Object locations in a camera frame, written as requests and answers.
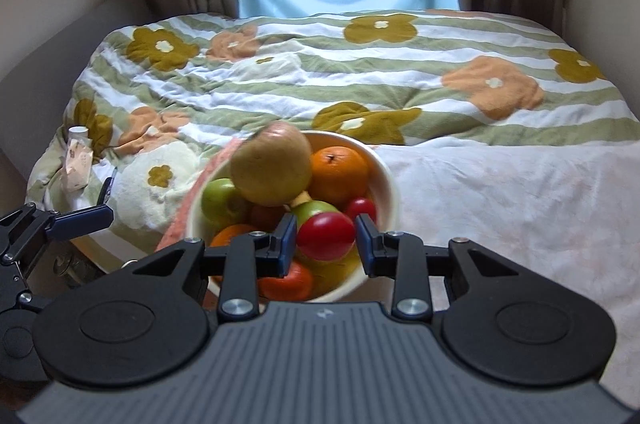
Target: green apple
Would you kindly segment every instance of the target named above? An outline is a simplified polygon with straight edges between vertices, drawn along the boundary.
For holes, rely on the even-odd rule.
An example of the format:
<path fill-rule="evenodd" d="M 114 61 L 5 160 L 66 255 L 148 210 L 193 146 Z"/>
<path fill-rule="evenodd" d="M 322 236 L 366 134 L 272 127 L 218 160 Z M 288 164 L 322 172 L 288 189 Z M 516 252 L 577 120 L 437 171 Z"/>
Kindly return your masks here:
<path fill-rule="evenodd" d="M 291 212 L 296 216 L 298 228 L 300 228 L 303 223 L 316 214 L 339 213 L 340 211 L 325 201 L 311 200 L 297 205 L 291 210 Z"/>
<path fill-rule="evenodd" d="M 251 209 L 251 204 L 240 195 L 231 179 L 210 181 L 202 192 L 200 206 L 216 231 L 244 223 Z"/>

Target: red tomato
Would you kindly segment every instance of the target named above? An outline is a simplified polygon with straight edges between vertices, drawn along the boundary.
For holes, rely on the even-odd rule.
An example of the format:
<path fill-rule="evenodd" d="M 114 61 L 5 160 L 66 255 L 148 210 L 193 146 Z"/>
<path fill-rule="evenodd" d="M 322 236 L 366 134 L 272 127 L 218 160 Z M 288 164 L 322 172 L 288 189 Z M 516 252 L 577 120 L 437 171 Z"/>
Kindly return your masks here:
<path fill-rule="evenodd" d="M 308 258 L 333 261 L 350 251 L 355 238 L 353 222 L 343 213 L 320 213 L 300 226 L 296 243 Z"/>
<path fill-rule="evenodd" d="M 314 278 L 308 268 L 291 262 L 284 278 L 258 279 L 260 295 L 273 301 L 305 301 L 311 295 Z"/>
<path fill-rule="evenodd" d="M 347 205 L 344 214 L 349 216 L 353 221 L 355 221 L 356 216 L 359 214 L 369 214 L 373 223 L 376 223 L 378 218 L 376 204 L 369 200 L 369 198 L 354 198 Z"/>

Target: tangerine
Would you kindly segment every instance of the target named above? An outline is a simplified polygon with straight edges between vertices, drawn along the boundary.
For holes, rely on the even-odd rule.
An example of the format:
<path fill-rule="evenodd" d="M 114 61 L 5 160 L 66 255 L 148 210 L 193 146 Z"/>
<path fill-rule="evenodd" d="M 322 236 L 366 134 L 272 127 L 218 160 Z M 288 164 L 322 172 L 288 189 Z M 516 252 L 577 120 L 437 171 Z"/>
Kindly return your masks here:
<path fill-rule="evenodd" d="M 231 239 L 236 236 L 240 236 L 241 234 L 246 234 L 247 232 L 251 232 L 253 230 L 257 230 L 253 225 L 249 225 L 248 223 L 236 223 L 235 225 L 230 225 L 226 229 L 221 230 L 218 234 L 216 234 L 209 247 L 225 247 L 231 243 Z M 215 281 L 218 285 L 222 282 L 222 276 L 211 276 L 211 279 Z"/>
<path fill-rule="evenodd" d="M 312 178 L 309 194 L 342 207 L 367 192 L 369 166 L 357 151 L 343 146 L 321 149 L 311 156 Z"/>

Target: red apple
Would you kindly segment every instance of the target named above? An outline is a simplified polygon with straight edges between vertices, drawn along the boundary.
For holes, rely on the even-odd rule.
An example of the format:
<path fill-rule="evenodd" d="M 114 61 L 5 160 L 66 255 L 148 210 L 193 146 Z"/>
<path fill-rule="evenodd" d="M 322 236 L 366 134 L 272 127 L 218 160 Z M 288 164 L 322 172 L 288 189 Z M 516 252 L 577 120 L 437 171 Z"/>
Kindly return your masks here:
<path fill-rule="evenodd" d="M 378 218 L 376 204 L 369 200 L 369 198 L 354 198 L 347 205 L 347 208 L 344 210 L 344 214 L 353 221 L 356 220 L 356 216 L 359 214 L 369 214 L 373 223 L 376 223 Z"/>
<path fill-rule="evenodd" d="M 300 226 L 296 243 L 308 258 L 333 261 L 350 251 L 355 238 L 353 222 L 343 213 L 320 213 Z"/>

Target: floral pattern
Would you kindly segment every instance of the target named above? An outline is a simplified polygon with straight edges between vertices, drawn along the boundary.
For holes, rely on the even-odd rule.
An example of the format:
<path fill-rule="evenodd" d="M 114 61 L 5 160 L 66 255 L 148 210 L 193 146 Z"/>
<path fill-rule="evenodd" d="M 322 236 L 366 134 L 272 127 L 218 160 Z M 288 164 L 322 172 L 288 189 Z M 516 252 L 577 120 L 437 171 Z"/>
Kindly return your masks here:
<path fill-rule="evenodd" d="M 127 57 L 134 62 L 149 61 L 160 71 L 181 70 L 191 57 L 200 53 L 197 44 L 187 44 L 173 32 L 164 28 L 151 30 L 146 26 L 136 28 L 133 41 L 127 47 Z"/>
<path fill-rule="evenodd" d="M 129 114 L 129 130 L 118 139 L 118 155 L 149 152 L 178 138 L 178 129 L 190 122 L 188 115 L 177 111 L 158 113 L 150 106 L 136 108 Z"/>
<path fill-rule="evenodd" d="M 146 183 L 157 187 L 169 187 L 169 181 L 174 177 L 174 173 L 167 165 L 156 166 L 149 169 L 149 178 Z"/>
<path fill-rule="evenodd" d="M 107 115 L 97 113 L 95 102 L 91 99 L 80 99 L 74 108 L 74 126 L 85 126 L 89 129 L 91 149 L 94 151 L 94 164 L 100 161 L 104 150 L 111 144 L 113 136 L 113 120 Z"/>
<path fill-rule="evenodd" d="M 406 42 L 418 35 L 411 24 L 417 16 L 391 14 L 390 16 L 361 16 L 350 21 L 344 29 L 349 42 L 364 44 L 371 41 Z"/>
<path fill-rule="evenodd" d="M 482 18 L 491 17 L 491 14 L 485 12 L 471 12 L 468 10 L 449 10 L 449 9 L 426 9 L 425 12 L 437 14 L 439 16 L 449 16 L 452 18 Z"/>
<path fill-rule="evenodd" d="M 515 64 L 484 55 L 444 75 L 442 85 L 469 94 L 469 102 L 492 120 L 506 119 L 517 109 L 534 109 L 545 98 L 535 79 Z"/>
<path fill-rule="evenodd" d="M 318 112 L 313 129 L 347 135 L 365 144 L 404 145 L 400 127 L 420 117 L 420 108 L 370 111 L 357 102 L 338 102 Z"/>
<path fill-rule="evenodd" d="M 210 60 L 226 60 L 237 62 L 244 58 L 254 57 L 260 48 L 255 38 L 258 28 L 255 25 L 243 25 L 237 32 L 224 30 L 211 39 L 211 48 L 207 50 Z"/>
<path fill-rule="evenodd" d="M 572 50 L 549 50 L 549 57 L 556 61 L 556 73 L 564 80 L 575 84 L 584 84 L 604 75 L 595 64 Z"/>

